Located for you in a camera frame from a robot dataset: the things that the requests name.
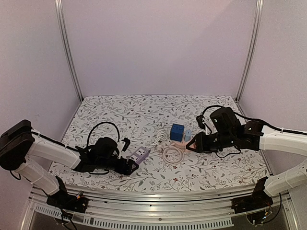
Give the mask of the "purple power strip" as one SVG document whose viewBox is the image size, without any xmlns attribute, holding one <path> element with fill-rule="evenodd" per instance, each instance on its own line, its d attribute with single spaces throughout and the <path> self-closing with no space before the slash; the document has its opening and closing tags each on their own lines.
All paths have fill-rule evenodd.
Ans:
<svg viewBox="0 0 307 230">
<path fill-rule="evenodd" d="M 144 147 L 139 147 L 127 158 L 133 160 L 138 165 L 140 165 L 149 156 L 149 153 L 150 153 L 149 149 Z"/>
</svg>

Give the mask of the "light blue plug adapter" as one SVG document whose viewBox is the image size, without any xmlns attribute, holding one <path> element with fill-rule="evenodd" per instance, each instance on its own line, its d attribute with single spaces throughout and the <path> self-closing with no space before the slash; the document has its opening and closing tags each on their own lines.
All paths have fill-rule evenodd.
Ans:
<svg viewBox="0 0 307 230">
<path fill-rule="evenodd" d="M 184 140 L 187 142 L 191 139 L 191 131 L 190 130 L 186 130 L 185 131 L 185 135 L 184 135 Z"/>
</svg>

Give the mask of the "blue cube socket adapter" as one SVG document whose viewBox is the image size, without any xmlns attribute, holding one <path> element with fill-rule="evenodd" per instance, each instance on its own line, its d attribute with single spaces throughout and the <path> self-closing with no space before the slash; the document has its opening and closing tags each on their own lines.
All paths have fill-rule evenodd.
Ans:
<svg viewBox="0 0 307 230">
<path fill-rule="evenodd" d="M 170 139 L 181 142 L 184 135 L 184 125 L 173 124 L 170 130 Z"/>
</svg>

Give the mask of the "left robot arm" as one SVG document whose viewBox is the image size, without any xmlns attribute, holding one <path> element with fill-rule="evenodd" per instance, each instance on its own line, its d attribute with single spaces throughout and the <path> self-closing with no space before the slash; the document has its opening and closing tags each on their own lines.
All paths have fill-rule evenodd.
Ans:
<svg viewBox="0 0 307 230">
<path fill-rule="evenodd" d="M 67 208 L 71 204 L 71 197 L 65 193 L 62 181 L 49 174 L 34 157 L 57 162 L 80 173 L 112 170 L 131 175 L 139 165 L 122 156 L 129 145 L 130 140 L 127 138 L 113 140 L 103 137 L 93 145 L 87 143 L 84 148 L 70 147 L 42 135 L 32 128 L 30 121 L 22 120 L 0 137 L 0 166 L 20 174 L 52 196 L 61 208 Z"/>
</svg>

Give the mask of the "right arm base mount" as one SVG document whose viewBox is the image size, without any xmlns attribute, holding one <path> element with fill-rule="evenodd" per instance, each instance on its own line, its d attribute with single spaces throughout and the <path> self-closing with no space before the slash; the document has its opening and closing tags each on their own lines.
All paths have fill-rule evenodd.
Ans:
<svg viewBox="0 0 307 230">
<path fill-rule="evenodd" d="M 264 184 L 267 179 L 267 176 L 259 179 L 251 195 L 232 199 L 231 208 L 236 214 L 268 207 L 273 204 L 272 197 L 264 192 Z"/>
</svg>

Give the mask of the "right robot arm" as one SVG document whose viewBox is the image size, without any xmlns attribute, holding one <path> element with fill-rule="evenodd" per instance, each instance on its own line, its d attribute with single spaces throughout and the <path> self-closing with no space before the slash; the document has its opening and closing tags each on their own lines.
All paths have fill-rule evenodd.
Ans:
<svg viewBox="0 0 307 230">
<path fill-rule="evenodd" d="M 215 133 L 200 132 L 186 144 L 186 149 L 196 153 L 218 153 L 225 148 L 241 150 L 274 150 L 301 156 L 307 155 L 307 134 L 303 131 L 275 127 L 261 119 L 248 118 L 241 124 L 230 107 L 216 106 L 210 118 L 217 130 Z M 260 179 L 254 194 L 248 199 L 252 209 L 263 205 L 267 196 L 275 196 L 290 188 L 296 188 L 307 182 L 307 162 L 275 176 Z"/>
</svg>

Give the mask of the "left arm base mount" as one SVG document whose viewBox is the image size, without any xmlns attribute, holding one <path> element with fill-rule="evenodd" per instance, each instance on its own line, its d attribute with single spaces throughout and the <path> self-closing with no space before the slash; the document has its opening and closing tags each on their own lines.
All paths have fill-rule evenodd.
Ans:
<svg viewBox="0 0 307 230">
<path fill-rule="evenodd" d="M 58 176 L 56 179 L 59 183 L 59 191 L 47 196 L 47 204 L 59 209 L 85 213 L 89 199 L 83 196 L 82 191 L 77 195 L 68 194 L 64 182 Z"/>
</svg>

